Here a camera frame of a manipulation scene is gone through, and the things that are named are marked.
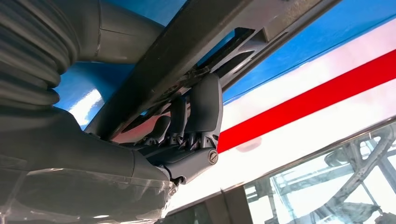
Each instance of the gray metal part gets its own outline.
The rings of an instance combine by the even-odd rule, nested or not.
[[[150,164],[147,159],[138,151],[134,152],[134,170],[132,177],[143,180],[159,180],[169,181],[170,177],[165,170],[158,168]]]
[[[172,101],[170,106],[170,126],[168,133],[183,137],[184,128],[187,123],[187,105],[182,97]]]
[[[164,166],[170,172],[172,179],[183,178],[182,184],[186,184],[210,168],[210,152],[213,148],[203,148],[196,151],[187,151],[166,161]]]
[[[223,119],[223,92],[215,74],[206,75],[190,95],[191,114],[186,133],[201,133],[201,147],[217,147]]]
[[[178,145],[162,146],[162,147],[146,147],[140,152],[152,164],[163,164],[167,158],[171,158],[173,154],[181,152]]]

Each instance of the bolt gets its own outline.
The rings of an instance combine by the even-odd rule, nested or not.
[[[173,196],[177,192],[177,188],[173,188],[169,191],[169,196]]]
[[[209,162],[214,165],[217,162],[218,154],[215,150],[209,152]]]

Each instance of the glass window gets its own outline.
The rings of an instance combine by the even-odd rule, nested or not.
[[[254,224],[396,223],[393,130],[385,126],[375,130],[382,138],[359,136],[246,184]],[[351,153],[352,144],[360,154]]]

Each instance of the blue surface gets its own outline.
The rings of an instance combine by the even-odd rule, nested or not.
[[[185,1],[113,0],[112,2],[167,25]],[[396,0],[343,0],[227,90],[223,99],[225,103],[231,102],[255,87],[315,59],[395,16]],[[213,54],[227,40],[227,38],[223,39],[201,61]],[[76,109],[76,105],[79,107],[79,104],[83,104],[83,109],[74,110],[74,113],[76,111],[81,113],[79,116],[84,118],[84,122],[80,124],[84,128],[85,123],[94,117],[132,69],[133,65],[77,63],[61,76],[62,82],[56,88],[61,101],[56,106],[71,110]],[[97,91],[101,99],[92,97],[89,94],[92,91]]]

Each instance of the metal frame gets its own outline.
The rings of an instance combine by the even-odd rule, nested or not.
[[[154,113],[161,113],[167,103],[199,81],[199,71],[219,73],[222,88],[227,89],[338,2],[186,2],[85,131],[108,140],[137,118],[142,123]],[[197,68],[196,63],[234,29],[236,36]],[[147,109],[150,113],[139,117]]]

